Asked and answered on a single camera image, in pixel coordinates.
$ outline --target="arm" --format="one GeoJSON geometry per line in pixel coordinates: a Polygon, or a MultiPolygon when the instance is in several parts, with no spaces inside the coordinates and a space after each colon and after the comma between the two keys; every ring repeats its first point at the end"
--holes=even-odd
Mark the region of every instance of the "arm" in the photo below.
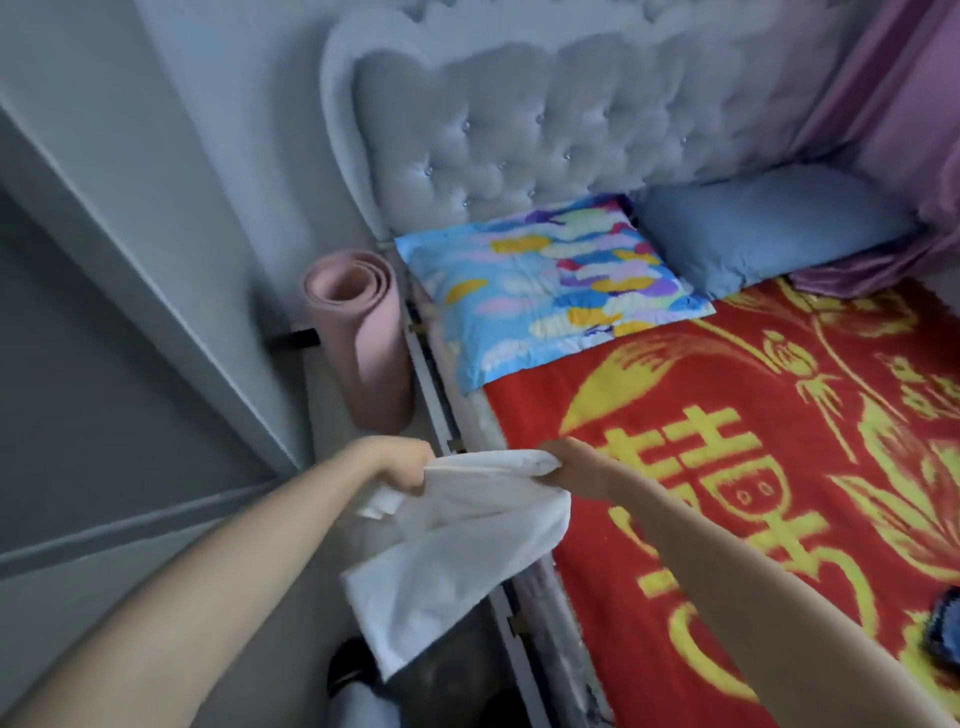
{"type": "Polygon", "coordinates": [[[98,626],[5,728],[185,727],[363,483],[412,491],[427,443],[358,440],[188,548],[98,626]]]}
{"type": "Polygon", "coordinates": [[[546,482],[630,512],[781,728],[955,728],[840,610],[658,482],[577,440],[541,448],[564,463],[546,482]]]}

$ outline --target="bed frame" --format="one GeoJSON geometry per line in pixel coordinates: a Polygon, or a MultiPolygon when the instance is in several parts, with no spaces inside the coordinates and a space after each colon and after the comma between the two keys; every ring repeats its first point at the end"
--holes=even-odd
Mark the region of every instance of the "bed frame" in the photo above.
{"type": "MultiPolygon", "coordinates": [[[[872,6],[459,0],[420,17],[357,12],[324,48],[327,133],[383,244],[591,193],[722,179],[785,157],[872,6]]],[[[489,432],[465,444],[466,402],[447,397],[412,303],[404,315],[444,454],[478,440],[505,447],[489,432]]],[[[565,601],[552,560],[528,571],[490,601],[531,724],[612,725],[576,627],[572,641],[553,643],[564,604],[541,610],[537,624],[519,611],[534,588],[565,601]]]]}

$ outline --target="pink rolled mat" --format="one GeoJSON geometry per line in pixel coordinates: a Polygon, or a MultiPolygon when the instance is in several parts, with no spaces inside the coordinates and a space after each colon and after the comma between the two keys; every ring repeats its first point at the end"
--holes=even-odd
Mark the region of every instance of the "pink rolled mat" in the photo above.
{"type": "Polygon", "coordinates": [[[413,367],[390,263],[364,251],[325,255],[307,271],[303,292],[353,422],[400,432],[413,417],[413,367]]]}

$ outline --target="tile floor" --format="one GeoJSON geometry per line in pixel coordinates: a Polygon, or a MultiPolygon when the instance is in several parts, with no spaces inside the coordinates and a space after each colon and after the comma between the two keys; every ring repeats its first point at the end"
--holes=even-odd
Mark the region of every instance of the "tile floor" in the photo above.
{"type": "MultiPolygon", "coordinates": [[[[357,436],[319,350],[305,356],[318,458],[357,436]]],[[[408,434],[429,439],[418,408],[408,434]]],[[[0,581],[0,715],[124,594],[200,536],[197,526],[0,581]]],[[[339,573],[369,545],[364,524],[340,522],[204,704],[198,728],[323,726],[326,665],[358,630],[339,573]]],[[[388,686],[411,728],[468,728],[510,674],[487,603],[388,686]]]]}

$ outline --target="purple curtain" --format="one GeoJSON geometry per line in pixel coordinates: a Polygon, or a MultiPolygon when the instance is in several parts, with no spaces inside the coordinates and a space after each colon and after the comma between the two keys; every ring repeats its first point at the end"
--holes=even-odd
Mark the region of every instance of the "purple curtain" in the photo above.
{"type": "Polygon", "coordinates": [[[855,166],[917,210],[924,234],[791,275],[803,290],[868,295],[960,252],[960,4],[887,0],[795,150],[851,143],[855,166]]]}

